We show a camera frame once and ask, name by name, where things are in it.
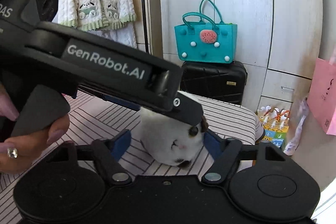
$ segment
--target stuffed animal ear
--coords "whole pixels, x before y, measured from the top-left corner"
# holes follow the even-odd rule
[[[202,116],[202,121],[201,121],[201,130],[202,130],[202,133],[205,133],[207,132],[209,129],[209,124],[207,122],[207,119],[205,116]]]

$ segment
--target striped bed sheet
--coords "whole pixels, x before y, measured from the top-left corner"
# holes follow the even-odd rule
[[[222,138],[233,137],[243,144],[255,144],[256,131],[261,126],[256,115],[245,107],[197,96],[202,103],[209,128]],[[144,150],[138,137],[139,112],[103,101],[97,97],[79,92],[76,100],[66,96],[70,106],[70,127],[68,132],[51,145],[41,158],[45,157],[64,141],[73,140],[78,145],[90,144],[95,139],[113,138],[127,128],[132,132],[129,149],[122,156],[120,164],[134,179],[137,175],[198,175],[202,177],[213,164],[213,159],[202,147],[196,160],[187,169],[167,166],[153,160]],[[94,171],[93,162],[81,161],[79,165]],[[242,162],[240,169],[251,166],[251,161]],[[16,224],[21,220],[13,200],[13,188],[26,172],[17,175],[2,174],[0,179],[0,223]]]

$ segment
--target white wardrobe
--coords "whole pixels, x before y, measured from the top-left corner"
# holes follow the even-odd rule
[[[161,0],[163,53],[182,65],[174,26],[197,11],[201,0]],[[309,92],[322,34],[322,0],[214,0],[226,23],[238,24],[235,60],[244,63],[248,81],[243,105],[290,108]],[[204,14],[219,22],[210,5]]]

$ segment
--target black suitcase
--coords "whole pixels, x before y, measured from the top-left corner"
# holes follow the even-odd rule
[[[182,68],[182,91],[241,105],[247,81],[247,71],[241,62],[185,62]]]

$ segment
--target green trim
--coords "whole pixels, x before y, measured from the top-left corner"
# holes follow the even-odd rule
[[[68,27],[76,27],[71,24],[66,25]],[[123,22],[103,22],[102,20],[97,20],[95,22],[91,22],[88,24],[85,24],[83,26],[79,26],[78,29],[82,30],[84,32],[92,31],[92,30],[118,30],[121,28],[124,28],[126,26],[126,23]]]
[[[120,22],[125,23],[125,22],[130,22],[130,21],[136,21],[137,20],[137,15],[136,14],[128,14],[122,18],[120,18]]]
[[[77,19],[61,22],[60,25],[77,28]]]

